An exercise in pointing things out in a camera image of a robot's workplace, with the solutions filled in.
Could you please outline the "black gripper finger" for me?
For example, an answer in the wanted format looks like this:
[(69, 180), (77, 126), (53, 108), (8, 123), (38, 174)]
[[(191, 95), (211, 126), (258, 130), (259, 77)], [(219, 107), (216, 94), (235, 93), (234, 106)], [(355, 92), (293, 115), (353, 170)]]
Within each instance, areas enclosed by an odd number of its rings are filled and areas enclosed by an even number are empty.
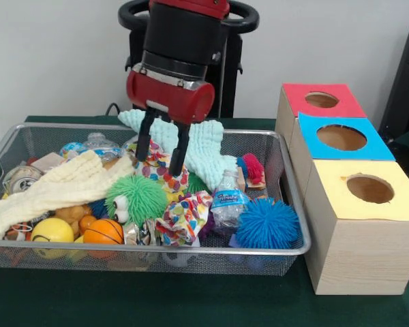
[(138, 133), (138, 143), (136, 147), (136, 158), (138, 161), (144, 161), (147, 158), (150, 145), (150, 128), (155, 119), (155, 109), (147, 109), (144, 119), (140, 124)]
[(176, 148), (172, 152), (169, 173), (172, 176), (179, 176), (183, 169), (187, 146), (189, 143), (190, 125), (175, 123), (178, 129), (178, 142)]

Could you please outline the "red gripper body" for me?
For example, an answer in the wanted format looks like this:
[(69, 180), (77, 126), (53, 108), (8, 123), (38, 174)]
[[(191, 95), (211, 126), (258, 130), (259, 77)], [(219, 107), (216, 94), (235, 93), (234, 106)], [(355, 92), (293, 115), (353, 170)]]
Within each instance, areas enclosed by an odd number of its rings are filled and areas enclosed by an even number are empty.
[(187, 81), (145, 67), (132, 68), (126, 90), (139, 108), (159, 110), (185, 125), (203, 121), (215, 99), (214, 87), (208, 82)]

